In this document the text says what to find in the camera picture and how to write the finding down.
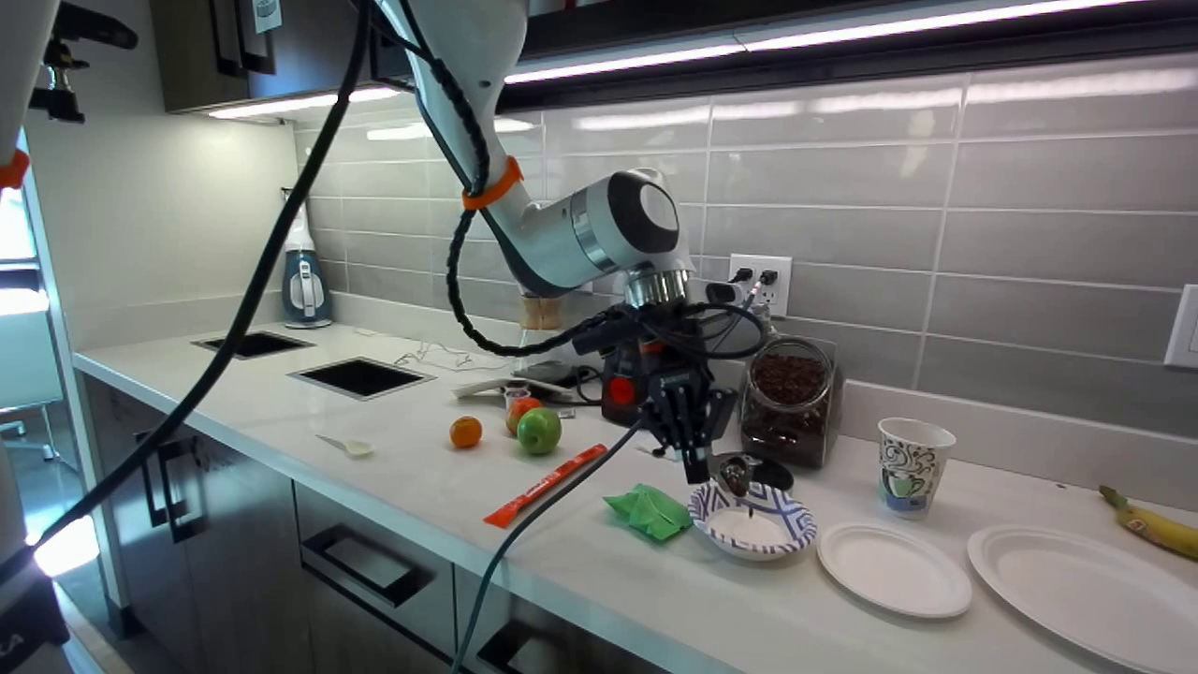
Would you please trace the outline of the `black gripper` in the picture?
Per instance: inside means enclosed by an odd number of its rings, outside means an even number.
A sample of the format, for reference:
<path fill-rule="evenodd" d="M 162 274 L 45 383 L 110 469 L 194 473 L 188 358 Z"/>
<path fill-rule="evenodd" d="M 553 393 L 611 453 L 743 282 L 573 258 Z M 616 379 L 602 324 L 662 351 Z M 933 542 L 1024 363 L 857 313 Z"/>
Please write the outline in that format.
<path fill-rule="evenodd" d="M 627 298 L 602 313 L 602 414 L 641 421 L 668 413 L 672 444 L 687 479 L 699 482 L 712 465 L 712 439 L 727 421 L 727 393 L 712 391 L 707 331 L 688 298 L 681 268 L 638 267 L 627 274 Z"/>

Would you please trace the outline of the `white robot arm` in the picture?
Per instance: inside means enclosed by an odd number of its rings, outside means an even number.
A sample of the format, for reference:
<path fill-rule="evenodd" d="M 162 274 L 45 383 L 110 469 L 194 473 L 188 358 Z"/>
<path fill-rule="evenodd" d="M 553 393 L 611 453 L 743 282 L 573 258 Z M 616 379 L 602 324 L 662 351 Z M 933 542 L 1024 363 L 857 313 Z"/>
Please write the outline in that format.
<path fill-rule="evenodd" d="M 561 338 L 598 351 L 633 386 L 628 427 L 654 434 L 704 482 L 733 396 L 712 383 L 699 302 L 688 298 L 677 205 L 659 178 L 627 170 L 537 205 L 516 157 L 493 132 L 498 95 L 528 36 L 526 0 L 361 0 L 405 46 L 417 100 L 465 183 L 461 230 L 485 217 L 516 282 L 561 296 L 607 274 L 628 302 Z"/>

